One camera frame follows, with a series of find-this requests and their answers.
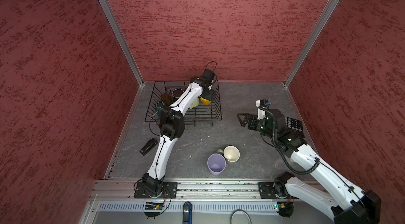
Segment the yellow mug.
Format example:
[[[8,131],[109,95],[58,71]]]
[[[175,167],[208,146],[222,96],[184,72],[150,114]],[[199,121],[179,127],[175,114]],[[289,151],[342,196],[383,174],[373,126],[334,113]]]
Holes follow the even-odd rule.
[[[210,104],[212,103],[212,101],[210,101],[210,100],[208,100],[208,99],[205,99],[205,98],[203,98],[203,97],[200,98],[200,101],[201,101],[201,103],[204,104],[204,105],[210,105]]]

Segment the light green mug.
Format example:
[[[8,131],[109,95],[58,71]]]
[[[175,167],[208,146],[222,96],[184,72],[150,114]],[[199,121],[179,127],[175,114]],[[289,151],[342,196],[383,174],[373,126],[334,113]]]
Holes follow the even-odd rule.
[[[198,106],[199,106],[199,103],[200,103],[200,98],[196,98],[196,99],[192,102],[192,104],[190,105],[190,109],[194,109],[194,108],[198,107]]]

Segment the black mug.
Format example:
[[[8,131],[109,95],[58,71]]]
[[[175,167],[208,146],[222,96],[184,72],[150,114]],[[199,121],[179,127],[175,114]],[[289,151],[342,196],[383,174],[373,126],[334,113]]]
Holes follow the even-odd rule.
[[[181,88],[177,88],[171,92],[171,95],[174,100],[178,100],[184,94],[184,90]]]

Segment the grey mug cream inside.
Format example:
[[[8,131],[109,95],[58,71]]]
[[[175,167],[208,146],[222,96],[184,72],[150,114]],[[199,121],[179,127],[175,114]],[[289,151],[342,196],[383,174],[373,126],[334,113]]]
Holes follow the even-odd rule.
[[[229,162],[237,162],[240,159],[240,152],[235,146],[227,146],[224,149],[218,149],[217,153],[222,154]]]

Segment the teal mug white inside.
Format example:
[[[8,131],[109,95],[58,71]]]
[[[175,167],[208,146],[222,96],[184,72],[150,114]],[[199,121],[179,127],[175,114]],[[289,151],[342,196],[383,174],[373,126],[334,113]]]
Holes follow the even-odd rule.
[[[162,101],[159,101],[155,105],[155,114],[157,117],[160,118],[161,113],[163,112],[164,108],[166,107],[166,104]]]

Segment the lavender cup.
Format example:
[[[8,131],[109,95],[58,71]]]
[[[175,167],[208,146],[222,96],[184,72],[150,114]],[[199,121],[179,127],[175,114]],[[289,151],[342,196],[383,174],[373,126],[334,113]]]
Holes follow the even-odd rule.
[[[207,167],[213,176],[220,175],[226,168],[226,159],[218,153],[210,155],[207,160]]]

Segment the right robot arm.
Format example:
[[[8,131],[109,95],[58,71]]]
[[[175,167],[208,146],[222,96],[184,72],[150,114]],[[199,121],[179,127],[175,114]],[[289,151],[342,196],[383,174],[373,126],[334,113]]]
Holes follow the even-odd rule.
[[[356,186],[324,161],[305,141],[301,121],[267,106],[259,106],[257,115],[239,113],[237,118],[242,127],[270,138],[289,168],[274,180],[278,198],[300,199],[335,224],[380,222],[380,197]]]

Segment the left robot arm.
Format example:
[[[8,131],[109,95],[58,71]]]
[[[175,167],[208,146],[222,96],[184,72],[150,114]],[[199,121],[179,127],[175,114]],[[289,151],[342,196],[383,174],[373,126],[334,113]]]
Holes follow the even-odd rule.
[[[163,193],[163,181],[166,167],[176,141],[185,131],[185,115],[197,99],[209,102],[215,101],[216,92],[212,85],[217,81],[213,70],[205,69],[201,76],[191,78],[188,87],[175,102],[169,106],[164,105],[154,113],[159,119],[159,133],[157,139],[151,138],[140,150],[145,156],[155,146],[158,147],[152,164],[148,171],[138,182],[152,198],[158,198]]]

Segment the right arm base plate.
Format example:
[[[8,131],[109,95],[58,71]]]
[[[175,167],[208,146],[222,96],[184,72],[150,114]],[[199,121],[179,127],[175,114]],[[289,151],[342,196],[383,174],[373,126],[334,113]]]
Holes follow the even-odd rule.
[[[287,191],[287,183],[283,182],[259,182],[258,191],[261,199],[288,200],[292,197]]]

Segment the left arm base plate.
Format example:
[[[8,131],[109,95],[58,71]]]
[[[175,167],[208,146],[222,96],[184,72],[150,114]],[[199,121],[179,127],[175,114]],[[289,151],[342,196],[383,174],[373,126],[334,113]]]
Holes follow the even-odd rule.
[[[173,199],[177,194],[177,182],[161,182],[156,187],[147,186],[139,182],[135,186],[134,198],[136,199]]]

